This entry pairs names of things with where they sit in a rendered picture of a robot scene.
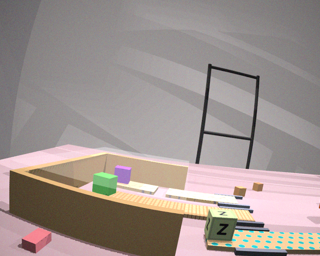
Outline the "tan textured flat strip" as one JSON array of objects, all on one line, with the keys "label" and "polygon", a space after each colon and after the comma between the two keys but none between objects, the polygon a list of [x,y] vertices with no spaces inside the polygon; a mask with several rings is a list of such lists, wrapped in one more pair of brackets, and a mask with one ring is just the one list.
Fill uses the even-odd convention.
[{"label": "tan textured flat strip", "polygon": [[185,211],[184,211],[183,217],[192,218],[192,219],[207,220],[207,215],[208,215],[209,209],[232,210],[233,213],[238,218],[237,220],[255,221],[248,210],[216,208],[216,207],[192,205],[192,204],[185,205]]}]

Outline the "tan strip with teal dots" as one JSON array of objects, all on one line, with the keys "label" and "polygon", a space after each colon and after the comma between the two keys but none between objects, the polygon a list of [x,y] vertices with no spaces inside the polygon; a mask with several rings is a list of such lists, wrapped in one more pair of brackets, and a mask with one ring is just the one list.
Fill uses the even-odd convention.
[{"label": "tan strip with teal dots", "polygon": [[232,241],[205,240],[208,250],[234,251],[235,247],[240,247],[285,249],[288,254],[320,254],[320,233],[235,230]]}]

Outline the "green cube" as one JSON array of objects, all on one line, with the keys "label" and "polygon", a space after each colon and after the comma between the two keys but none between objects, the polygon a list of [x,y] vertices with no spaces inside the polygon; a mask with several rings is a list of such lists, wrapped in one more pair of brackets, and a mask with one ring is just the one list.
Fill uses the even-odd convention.
[{"label": "green cube", "polygon": [[232,210],[209,209],[204,229],[207,240],[232,241],[237,219]]}]

